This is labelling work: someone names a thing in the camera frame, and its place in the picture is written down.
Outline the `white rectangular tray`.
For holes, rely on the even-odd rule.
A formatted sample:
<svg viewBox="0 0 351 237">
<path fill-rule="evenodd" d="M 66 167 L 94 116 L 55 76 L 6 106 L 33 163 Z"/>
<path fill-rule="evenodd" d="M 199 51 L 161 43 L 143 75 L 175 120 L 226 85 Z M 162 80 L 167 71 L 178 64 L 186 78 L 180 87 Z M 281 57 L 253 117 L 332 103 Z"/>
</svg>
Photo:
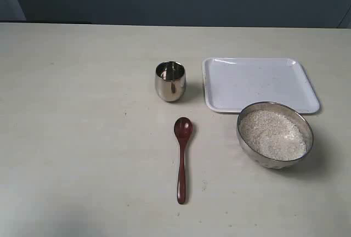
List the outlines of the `white rectangular tray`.
<svg viewBox="0 0 351 237">
<path fill-rule="evenodd" d="M 291 58 L 207 58 L 202 73 L 206 105 L 215 112 L 240 113 L 262 101 L 300 114 L 320 109 L 303 66 Z"/>
</svg>

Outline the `steel cup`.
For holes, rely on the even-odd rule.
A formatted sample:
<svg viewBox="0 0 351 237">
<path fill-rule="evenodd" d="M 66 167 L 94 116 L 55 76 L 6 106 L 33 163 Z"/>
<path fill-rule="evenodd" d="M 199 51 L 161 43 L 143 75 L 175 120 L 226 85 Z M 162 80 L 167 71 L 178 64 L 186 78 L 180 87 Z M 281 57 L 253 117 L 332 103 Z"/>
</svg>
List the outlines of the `steel cup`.
<svg viewBox="0 0 351 237">
<path fill-rule="evenodd" d="M 185 67 L 176 61 L 165 61 L 155 69 L 155 91 L 166 102 L 179 100 L 186 90 Z"/>
</svg>

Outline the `dark red wooden spoon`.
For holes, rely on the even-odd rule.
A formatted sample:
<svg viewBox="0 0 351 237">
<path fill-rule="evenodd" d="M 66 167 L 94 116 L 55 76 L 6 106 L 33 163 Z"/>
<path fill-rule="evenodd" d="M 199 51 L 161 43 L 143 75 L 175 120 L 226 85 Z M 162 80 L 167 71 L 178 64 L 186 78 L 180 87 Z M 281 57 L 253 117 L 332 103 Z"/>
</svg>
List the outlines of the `dark red wooden spoon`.
<svg viewBox="0 0 351 237">
<path fill-rule="evenodd" d="M 179 170 L 177 181 L 178 204 L 186 202 L 185 149 L 193 132 L 193 124 L 187 117 L 180 117 L 174 124 L 174 134 L 179 143 Z"/>
</svg>

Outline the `steel bowl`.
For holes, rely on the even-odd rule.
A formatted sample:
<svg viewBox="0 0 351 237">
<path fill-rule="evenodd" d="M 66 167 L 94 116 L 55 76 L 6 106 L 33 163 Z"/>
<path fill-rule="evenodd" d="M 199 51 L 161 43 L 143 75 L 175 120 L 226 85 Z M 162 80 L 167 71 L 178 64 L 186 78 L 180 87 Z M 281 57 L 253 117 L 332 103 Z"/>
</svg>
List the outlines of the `steel bowl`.
<svg viewBox="0 0 351 237">
<path fill-rule="evenodd" d="M 239 125 L 241 123 L 241 120 L 249 113 L 256 111 L 256 110 L 267 110 L 267 111 L 272 111 L 276 112 L 278 114 L 282 114 L 285 117 L 287 117 L 290 121 L 292 121 L 300 130 L 302 133 L 303 139 L 306 143 L 307 146 L 307 151 L 306 153 L 294 160 L 290 161 L 280 161 L 280 160 L 274 160 L 271 158 L 268 158 L 259 152 L 255 151 L 253 148 L 251 148 L 246 141 L 243 139 L 240 130 L 239 130 Z M 270 101 L 262 101 L 262 102 L 257 102 L 250 104 L 246 106 L 242 111 L 239 113 L 237 117 L 237 124 L 236 124 L 236 134 L 237 138 L 239 140 L 240 146 L 243 149 L 243 151 L 248 155 L 248 157 L 253 160 L 254 162 L 260 164 L 261 166 L 265 168 L 271 168 L 271 169 L 282 169 L 285 167 L 291 167 L 295 165 L 296 163 L 302 161 L 307 157 L 307 155 L 311 152 L 313 145 L 314 145 L 314 134 L 312 131 L 312 128 L 310 124 L 307 122 L 307 120 L 300 115 L 297 111 L 289 108 L 286 105 L 282 105 L 279 103 L 275 102 L 270 102 Z"/>
</svg>

